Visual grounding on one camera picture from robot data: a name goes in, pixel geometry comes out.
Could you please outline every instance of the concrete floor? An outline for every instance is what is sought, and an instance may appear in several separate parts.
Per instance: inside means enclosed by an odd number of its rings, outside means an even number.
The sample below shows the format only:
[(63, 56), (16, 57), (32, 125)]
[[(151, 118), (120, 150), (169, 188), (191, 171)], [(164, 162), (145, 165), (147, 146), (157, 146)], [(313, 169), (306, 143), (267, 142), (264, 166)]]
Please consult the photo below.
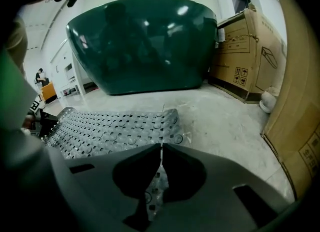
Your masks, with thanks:
[(229, 158), (276, 188), (290, 203), (290, 183), (270, 147), (260, 136), (268, 120), (256, 104), (243, 104), (204, 83), (201, 88), (109, 96), (102, 90), (82, 98), (71, 95), (48, 104), (45, 112), (58, 115), (71, 106), (80, 111), (149, 111), (177, 109), (188, 147)]

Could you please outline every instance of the person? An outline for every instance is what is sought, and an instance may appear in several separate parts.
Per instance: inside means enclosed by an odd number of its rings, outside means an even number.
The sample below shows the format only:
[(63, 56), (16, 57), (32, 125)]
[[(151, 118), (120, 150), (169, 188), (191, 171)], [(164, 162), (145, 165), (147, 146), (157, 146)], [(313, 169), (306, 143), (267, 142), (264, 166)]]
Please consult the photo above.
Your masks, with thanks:
[(38, 72), (35, 74), (35, 80), (36, 82), (41, 82), (42, 86), (46, 86), (47, 83), (47, 78), (45, 76), (44, 70), (40, 68)]

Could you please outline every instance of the freestanding bathtub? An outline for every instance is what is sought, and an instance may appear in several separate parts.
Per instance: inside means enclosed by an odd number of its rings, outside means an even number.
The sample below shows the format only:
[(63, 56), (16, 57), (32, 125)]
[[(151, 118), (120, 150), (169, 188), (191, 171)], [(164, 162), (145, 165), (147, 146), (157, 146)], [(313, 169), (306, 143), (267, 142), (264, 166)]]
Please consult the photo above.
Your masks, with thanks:
[(216, 15), (190, 0), (117, 0), (66, 31), (89, 77), (111, 95), (201, 86), (218, 36)]

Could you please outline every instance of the green bathtub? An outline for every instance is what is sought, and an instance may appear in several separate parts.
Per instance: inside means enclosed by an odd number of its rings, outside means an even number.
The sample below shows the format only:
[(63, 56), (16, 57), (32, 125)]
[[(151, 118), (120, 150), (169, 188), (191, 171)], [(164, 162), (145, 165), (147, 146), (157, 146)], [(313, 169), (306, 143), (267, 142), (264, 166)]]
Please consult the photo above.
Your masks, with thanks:
[(117, 0), (66, 31), (89, 77), (111, 95), (201, 86), (218, 36), (216, 15), (190, 0)]

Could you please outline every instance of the cardboard box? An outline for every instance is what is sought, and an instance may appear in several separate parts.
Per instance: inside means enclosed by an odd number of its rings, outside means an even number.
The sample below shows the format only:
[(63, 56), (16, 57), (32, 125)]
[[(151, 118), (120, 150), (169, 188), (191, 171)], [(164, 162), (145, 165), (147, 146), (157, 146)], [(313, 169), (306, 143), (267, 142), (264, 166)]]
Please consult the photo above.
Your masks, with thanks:
[(212, 61), (209, 83), (243, 102), (259, 102), (271, 87), (286, 50), (272, 24), (254, 6), (219, 23), (225, 41)]
[(283, 85), (262, 136), (284, 168), (295, 197), (311, 185), (320, 163), (320, 47), (295, 0), (280, 0), (286, 23)]

